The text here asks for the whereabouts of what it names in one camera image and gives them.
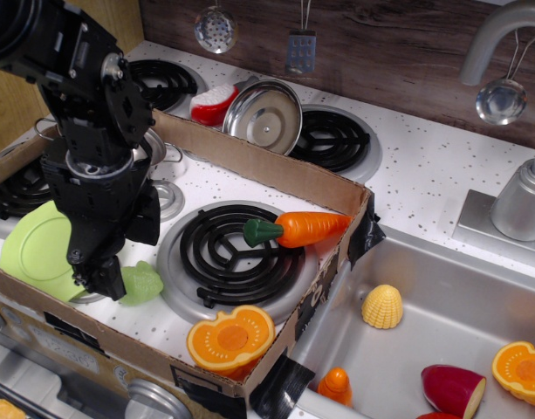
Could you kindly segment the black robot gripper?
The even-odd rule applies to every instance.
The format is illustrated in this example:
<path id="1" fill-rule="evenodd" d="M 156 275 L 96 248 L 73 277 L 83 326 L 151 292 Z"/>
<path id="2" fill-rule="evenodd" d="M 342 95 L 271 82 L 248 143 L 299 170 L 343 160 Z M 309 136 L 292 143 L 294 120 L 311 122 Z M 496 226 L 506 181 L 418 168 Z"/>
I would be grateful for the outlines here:
<path id="1" fill-rule="evenodd" d="M 156 245 L 160 236 L 150 160 L 134 161 L 133 151 L 125 149 L 114 165 L 98 166 L 74 160 L 68 148 L 47 148 L 41 165 L 58 211 L 72 226 L 66 257 L 75 284 L 114 301 L 123 298 L 127 292 L 115 255 L 127 240 Z"/>

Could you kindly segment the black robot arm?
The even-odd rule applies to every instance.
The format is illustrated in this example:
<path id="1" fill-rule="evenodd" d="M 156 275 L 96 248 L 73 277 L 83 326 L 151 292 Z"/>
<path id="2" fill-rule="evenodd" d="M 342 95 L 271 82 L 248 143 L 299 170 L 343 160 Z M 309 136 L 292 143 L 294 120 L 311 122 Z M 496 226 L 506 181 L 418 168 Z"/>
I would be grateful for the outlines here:
<path id="1" fill-rule="evenodd" d="M 0 70 L 38 87 L 60 136 L 41 166 L 72 226 L 73 280 L 121 299 L 118 253 L 127 240 L 155 244 L 159 198 L 149 158 L 134 159 L 154 125 L 115 38 L 62 1 L 0 1 Z"/>

